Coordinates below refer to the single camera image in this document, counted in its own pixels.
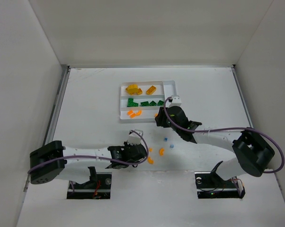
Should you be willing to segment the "green square lego brick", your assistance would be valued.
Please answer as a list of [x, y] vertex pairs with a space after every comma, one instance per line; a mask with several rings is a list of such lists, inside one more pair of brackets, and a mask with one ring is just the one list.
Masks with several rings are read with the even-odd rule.
[[151, 102], [149, 103], [149, 106], [157, 106], [157, 103], [156, 103], [155, 101], [151, 101]]

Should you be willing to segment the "green long lego brick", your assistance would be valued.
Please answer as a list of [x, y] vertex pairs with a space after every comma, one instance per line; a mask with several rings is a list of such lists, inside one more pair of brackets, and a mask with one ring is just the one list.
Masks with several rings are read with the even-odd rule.
[[144, 101], [144, 102], [140, 102], [141, 106], [149, 106], [149, 102], [148, 101]]

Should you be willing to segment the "yellow square lego brick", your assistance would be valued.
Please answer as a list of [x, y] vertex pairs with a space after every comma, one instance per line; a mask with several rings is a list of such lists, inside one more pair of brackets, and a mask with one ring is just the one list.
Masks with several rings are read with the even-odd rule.
[[143, 93], [143, 91], [139, 88], [136, 93], [137, 93], [137, 95], [141, 95]]

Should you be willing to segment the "orange round figure piece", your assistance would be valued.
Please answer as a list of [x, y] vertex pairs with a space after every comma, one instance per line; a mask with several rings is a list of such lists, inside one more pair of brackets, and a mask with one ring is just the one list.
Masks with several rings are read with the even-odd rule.
[[138, 88], [137, 84], [130, 84], [127, 86], [127, 88], [125, 90], [128, 94], [134, 95], [138, 92], [139, 88]]

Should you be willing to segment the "yellow long lego brick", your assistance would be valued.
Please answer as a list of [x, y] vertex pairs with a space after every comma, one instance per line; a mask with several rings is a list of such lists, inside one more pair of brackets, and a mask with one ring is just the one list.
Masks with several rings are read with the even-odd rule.
[[149, 89], [146, 90], [146, 95], [152, 95], [156, 91], [155, 86], [151, 86]]

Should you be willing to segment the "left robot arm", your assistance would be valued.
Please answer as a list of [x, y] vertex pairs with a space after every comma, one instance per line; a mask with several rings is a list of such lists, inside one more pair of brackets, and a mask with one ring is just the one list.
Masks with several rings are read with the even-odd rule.
[[86, 183], [97, 171], [119, 170], [145, 162], [149, 151], [146, 144], [109, 146], [98, 149], [64, 147], [60, 140], [30, 153], [31, 184], [44, 184], [54, 179]]

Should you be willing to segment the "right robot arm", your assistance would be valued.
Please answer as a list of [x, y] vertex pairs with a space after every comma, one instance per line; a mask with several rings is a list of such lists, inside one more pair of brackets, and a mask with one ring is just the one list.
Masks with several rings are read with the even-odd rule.
[[251, 128], [239, 131], [207, 129], [200, 122], [190, 121], [179, 106], [160, 107], [155, 121], [158, 127], [172, 128], [186, 142], [208, 144], [235, 154], [235, 158], [219, 162], [211, 171], [225, 181], [242, 174], [262, 176], [275, 155], [271, 146]]

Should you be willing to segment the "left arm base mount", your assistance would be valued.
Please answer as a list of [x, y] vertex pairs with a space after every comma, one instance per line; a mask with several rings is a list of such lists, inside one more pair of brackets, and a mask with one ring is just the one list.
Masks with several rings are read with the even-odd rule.
[[90, 167], [89, 180], [79, 184], [69, 182], [67, 197], [69, 200], [109, 200], [111, 197], [111, 172], [97, 172]]

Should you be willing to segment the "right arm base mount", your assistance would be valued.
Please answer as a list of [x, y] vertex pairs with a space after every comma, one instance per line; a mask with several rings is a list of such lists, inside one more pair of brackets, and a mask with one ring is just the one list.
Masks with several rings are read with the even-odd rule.
[[219, 162], [210, 172], [195, 172], [196, 192], [199, 199], [243, 199], [246, 194], [241, 179], [232, 177], [223, 180], [216, 170]]

